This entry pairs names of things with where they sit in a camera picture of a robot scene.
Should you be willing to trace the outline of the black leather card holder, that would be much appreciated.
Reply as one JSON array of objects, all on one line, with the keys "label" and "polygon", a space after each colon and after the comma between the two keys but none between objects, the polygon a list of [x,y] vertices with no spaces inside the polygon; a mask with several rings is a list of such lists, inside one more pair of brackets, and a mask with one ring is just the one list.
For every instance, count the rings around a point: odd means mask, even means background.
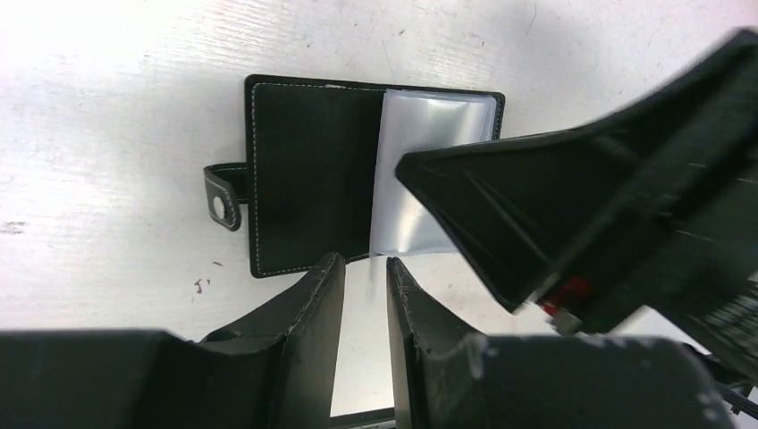
[{"label": "black leather card holder", "polygon": [[329,252],[451,252],[439,223],[396,179],[418,150],[501,132],[500,92],[265,74],[244,81],[246,158],[205,168],[211,218],[248,226],[249,266],[265,278],[309,269]]}]

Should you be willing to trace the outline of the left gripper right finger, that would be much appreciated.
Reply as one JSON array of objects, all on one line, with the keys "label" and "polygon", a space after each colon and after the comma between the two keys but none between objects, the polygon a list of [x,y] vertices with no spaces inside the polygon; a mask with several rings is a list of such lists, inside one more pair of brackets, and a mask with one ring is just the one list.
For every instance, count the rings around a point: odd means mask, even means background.
[{"label": "left gripper right finger", "polygon": [[479,332],[386,262],[400,428],[730,428],[716,383],[665,338]]}]

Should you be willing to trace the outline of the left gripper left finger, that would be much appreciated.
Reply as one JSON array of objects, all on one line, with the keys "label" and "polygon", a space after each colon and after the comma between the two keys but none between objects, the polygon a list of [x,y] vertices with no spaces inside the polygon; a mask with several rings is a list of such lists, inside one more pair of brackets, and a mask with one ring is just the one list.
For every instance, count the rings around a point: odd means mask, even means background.
[{"label": "left gripper left finger", "polygon": [[345,261],[200,341],[162,330],[1,335],[4,428],[326,428]]}]

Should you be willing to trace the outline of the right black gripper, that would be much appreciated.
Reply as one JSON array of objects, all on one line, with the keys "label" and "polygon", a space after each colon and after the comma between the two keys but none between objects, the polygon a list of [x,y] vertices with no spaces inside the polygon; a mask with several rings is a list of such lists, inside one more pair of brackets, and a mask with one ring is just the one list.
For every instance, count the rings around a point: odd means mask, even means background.
[{"label": "right black gripper", "polygon": [[757,376],[754,30],[601,121],[407,153],[395,173],[505,309],[554,262],[536,300],[560,331],[648,306]]}]

